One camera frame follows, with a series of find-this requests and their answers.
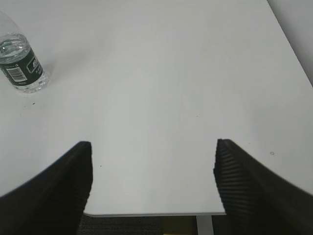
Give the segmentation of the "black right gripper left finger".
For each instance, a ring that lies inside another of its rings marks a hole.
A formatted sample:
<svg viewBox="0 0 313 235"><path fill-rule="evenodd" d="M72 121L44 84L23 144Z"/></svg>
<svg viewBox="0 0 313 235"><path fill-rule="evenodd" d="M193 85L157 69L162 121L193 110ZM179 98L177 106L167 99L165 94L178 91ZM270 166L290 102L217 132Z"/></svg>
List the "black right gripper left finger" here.
<svg viewBox="0 0 313 235"><path fill-rule="evenodd" d="M93 182L92 147L81 141L0 198L2 235L75 235Z"/></svg>

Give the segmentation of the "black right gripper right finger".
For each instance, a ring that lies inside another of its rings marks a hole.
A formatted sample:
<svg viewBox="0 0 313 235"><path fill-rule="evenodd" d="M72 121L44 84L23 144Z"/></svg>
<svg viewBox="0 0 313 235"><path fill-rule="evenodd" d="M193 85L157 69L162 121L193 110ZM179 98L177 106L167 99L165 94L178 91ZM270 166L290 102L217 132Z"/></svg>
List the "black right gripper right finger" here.
<svg viewBox="0 0 313 235"><path fill-rule="evenodd" d="M313 196L229 139L217 141L216 186L235 235L311 235Z"/></svg>

